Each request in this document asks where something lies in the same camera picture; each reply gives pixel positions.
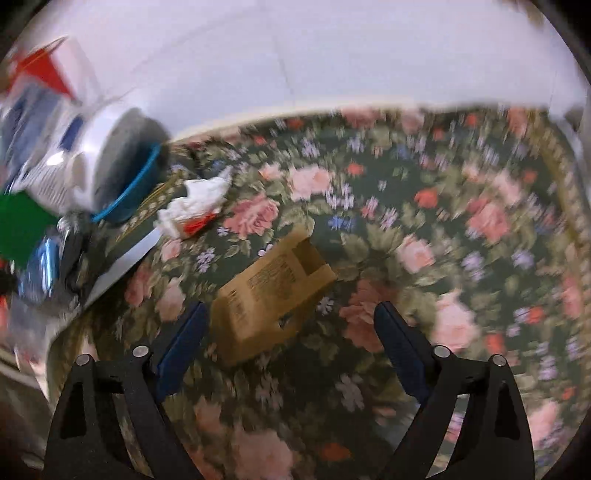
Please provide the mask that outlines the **white blue plastic bag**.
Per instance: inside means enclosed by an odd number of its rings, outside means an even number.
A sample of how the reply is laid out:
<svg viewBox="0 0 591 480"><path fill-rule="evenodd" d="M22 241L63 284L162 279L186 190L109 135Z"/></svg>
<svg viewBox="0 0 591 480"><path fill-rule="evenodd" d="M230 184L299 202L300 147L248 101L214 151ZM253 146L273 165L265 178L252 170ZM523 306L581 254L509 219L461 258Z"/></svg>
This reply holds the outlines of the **white blue plastic bag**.
<svg viewBox="0 0 591 480"><path fill-rule="evenodd" d="M62 215L69 211L97 212L117 196L116 183L106 177L90 188L96 205L84 206L74 198L69 171L83 150L83 135L111 99L83 107L42 82L23 77L1 103L1 192L25 193L44 210Z"/></svg>

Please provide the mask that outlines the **blue bowl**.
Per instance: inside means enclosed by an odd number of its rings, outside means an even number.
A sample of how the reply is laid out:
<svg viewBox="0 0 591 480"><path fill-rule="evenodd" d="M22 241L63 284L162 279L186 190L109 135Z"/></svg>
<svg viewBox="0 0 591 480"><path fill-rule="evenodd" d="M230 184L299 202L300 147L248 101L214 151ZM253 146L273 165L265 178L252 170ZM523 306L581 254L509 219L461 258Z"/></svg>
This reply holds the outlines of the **blue bowl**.
<svg viewBox="0 0 591 480"><path fill-rule="evenodd" d="M108 206L91 216L93 223L122 224L134 214L162 175L168 139L168 133L159 122L151 118L145 120L122 190Z"/></svg>

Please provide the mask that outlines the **brown cardboard box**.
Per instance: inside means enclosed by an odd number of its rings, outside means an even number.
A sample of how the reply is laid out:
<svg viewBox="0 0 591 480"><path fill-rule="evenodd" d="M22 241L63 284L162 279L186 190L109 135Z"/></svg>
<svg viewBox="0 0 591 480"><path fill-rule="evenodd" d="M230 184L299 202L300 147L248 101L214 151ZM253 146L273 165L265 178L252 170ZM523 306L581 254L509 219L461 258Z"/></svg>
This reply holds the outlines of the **brown cardboard box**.
<svg viewBox="0 0 591 480"><path fill-rule="evenodd" d="M294 338L335 279L308 232L294 228L218 290L211 331L221 364L233 367Z"/></svg>

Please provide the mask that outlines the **floral tapestry mat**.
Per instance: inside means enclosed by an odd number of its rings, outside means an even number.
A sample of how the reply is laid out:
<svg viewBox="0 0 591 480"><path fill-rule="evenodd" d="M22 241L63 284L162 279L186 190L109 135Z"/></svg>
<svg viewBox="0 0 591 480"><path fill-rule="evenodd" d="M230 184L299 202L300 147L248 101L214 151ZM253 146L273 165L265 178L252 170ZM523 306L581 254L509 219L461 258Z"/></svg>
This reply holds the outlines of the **floral tapestry mat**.
<svg viewBox="0 0 591 480"><path fill-rule="evenodd" d="M233 369L207 341L165 411L208 479L373 479L416 410L374 331L390 301L433 343L506 357L538 476L590 405L590 216L549 115L523 107L352 109L174 146L172 174L126 241L185 179L230 167L204 232L162 239L54 342L57 398L75 357L124 355L303 227L337 279L297 338Z"/></svg>

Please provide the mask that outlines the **white dish rack cup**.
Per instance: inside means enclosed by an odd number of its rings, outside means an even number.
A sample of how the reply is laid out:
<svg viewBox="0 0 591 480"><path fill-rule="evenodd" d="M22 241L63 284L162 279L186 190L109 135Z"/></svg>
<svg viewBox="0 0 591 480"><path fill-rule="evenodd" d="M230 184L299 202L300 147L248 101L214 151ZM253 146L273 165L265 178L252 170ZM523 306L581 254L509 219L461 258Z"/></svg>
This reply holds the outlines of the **white dish rack cup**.
<svg viewBox="0 0 591 480"><path fill-rule="evenodd" d="M95 214L120 195L145 123L143 112L122 100L102 105L87 119L66 166L74 209Z"/></svg>

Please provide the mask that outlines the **green box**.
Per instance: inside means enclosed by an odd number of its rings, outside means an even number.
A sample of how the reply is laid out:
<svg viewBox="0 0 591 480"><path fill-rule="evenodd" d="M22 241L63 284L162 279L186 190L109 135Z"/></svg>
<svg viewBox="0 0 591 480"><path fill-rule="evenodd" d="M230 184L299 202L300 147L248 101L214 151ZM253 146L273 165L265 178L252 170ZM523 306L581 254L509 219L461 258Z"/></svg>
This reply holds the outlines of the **green box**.
<svg viewBox="0 0 591 480"><path fill-rule="evenodd" d="M25 268L45 231L58 218L44 210L25 192L2 194L0 200L1 258Z"/></svg>

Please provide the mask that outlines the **white tissue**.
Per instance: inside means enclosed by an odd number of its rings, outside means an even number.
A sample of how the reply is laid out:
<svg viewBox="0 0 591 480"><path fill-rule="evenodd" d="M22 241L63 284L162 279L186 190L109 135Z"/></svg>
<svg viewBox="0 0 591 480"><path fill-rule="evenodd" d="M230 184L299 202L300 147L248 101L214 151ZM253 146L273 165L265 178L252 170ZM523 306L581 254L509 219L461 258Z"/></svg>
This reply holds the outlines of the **white tissue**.
<svg viewBox="0 0 591 480"><path fill-rule="evenodd" d="M221 213L231 183L229 166L214 177L184 181L186 194L157 212L154 227L172 239L190 238Z"/></svg>

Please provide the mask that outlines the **red carton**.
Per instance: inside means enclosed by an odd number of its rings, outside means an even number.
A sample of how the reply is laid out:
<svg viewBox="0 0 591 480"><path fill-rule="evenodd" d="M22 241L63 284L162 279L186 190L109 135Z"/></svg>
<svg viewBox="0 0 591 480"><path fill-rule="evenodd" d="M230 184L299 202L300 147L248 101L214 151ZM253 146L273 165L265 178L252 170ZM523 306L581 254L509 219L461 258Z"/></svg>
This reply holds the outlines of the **red carton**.
<svg viewBox="0 0 591 480"><path fill-rule="evenodd" d="M91 104L101 96L93 67L73 37L59 37L30 51L16 47L7 59L8 89L23 77L81 104Z"/></svg>

